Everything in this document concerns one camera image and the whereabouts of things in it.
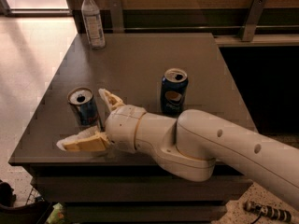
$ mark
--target speckled floor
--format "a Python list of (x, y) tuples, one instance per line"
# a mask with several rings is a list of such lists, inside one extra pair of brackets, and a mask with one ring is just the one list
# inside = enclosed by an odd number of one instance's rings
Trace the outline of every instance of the speckled floor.
[[(72, 18), (0, 16), (0, 179), (14, 188), (16, 206), (26, 203), (31, 191), (31, 176), (21, 167), (9, 166), (7, 161), (76, 33)], [(299, 143), (299, 137), (279, 138), (291, 144)], [(254, 221), (256, 216), (242, 208), (246, 200), (287, 209), (299, 216), (290, 206), (254, 184), (238, 201), (230, 201), (227, 214), (213, 223)], [(258, 223), (280, 222), (262, 217)]]

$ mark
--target can label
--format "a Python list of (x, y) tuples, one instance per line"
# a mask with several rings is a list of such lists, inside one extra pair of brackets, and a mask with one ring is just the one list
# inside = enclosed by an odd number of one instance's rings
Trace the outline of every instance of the can label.
[(187, 85), (188, 78), (185, 71), (172, 68), (164, 73), (160, 96), (163, 113), (176, 115), (183, 111)]
[(99, 114), (90, 89), (76, 88), (69, 92), (67, 100), (71, 104), (79, 126), (88, 127), (97, 124)]

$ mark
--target plastic bottle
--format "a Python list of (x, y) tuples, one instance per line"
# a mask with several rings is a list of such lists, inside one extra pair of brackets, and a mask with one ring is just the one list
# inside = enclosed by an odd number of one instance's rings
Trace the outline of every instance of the plastic bottle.
[(91, 48), (102, 49), (106, 45), (106, 41), (99, 7), (93, 0), (84, 0), (81, 11)]

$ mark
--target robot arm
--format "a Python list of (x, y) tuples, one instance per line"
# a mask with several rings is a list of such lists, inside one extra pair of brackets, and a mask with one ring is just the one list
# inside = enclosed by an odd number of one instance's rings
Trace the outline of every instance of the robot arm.
[(209, 179), (218, 159), (299, 209), (299, 150), (227, 120), (199, 110), (173, 119), (122, 105), (107, 118), (106, 133), (116, 148), (149, 154), (191, 181)]

